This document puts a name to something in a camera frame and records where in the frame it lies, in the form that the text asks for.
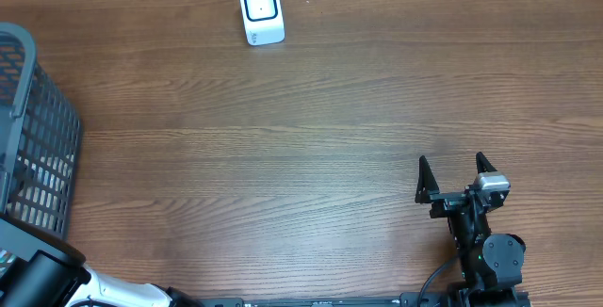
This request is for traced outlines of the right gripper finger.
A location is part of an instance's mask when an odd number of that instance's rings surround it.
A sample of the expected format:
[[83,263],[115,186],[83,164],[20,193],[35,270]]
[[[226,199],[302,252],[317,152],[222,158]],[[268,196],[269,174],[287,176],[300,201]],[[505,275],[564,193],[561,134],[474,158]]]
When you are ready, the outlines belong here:
[[476,167],[478,173],[497,171],[497,169],[489,162],[483,152],[476,153]]
[[431,203],[432,196],[439,195],[440,189],[425,155],[419,157],[418,167],[415,203]]

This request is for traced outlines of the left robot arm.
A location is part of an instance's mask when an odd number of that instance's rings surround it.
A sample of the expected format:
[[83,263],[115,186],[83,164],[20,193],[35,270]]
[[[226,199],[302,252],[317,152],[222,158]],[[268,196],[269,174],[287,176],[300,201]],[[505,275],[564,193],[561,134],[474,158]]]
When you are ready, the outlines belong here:
[[1,217],[1,249],[15,257],[1,276],[3,306],[203,306],[171,287],[99,274],[79,250],[7,215]]

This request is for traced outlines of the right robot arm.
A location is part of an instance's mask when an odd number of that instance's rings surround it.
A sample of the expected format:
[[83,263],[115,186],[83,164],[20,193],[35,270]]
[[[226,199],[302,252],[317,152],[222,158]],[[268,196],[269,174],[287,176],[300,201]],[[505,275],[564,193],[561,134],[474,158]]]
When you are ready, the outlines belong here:
[[437,268],[416,296],[417,306],[429,302],[427,290],[443,271],[459,264],[464,280],[452,283],[437,296],[439,306],[529,306],[527,293],[515,289],[522,283],[526,244],[516,234],[494,234],[487,214],[502,207],[511,184],[483,153],[476,154],[474,182],[457,192],[443,193],[427,158],[418,160],[415,202],[431,207],[431,218],[444,218],[454,238],[457,254]]

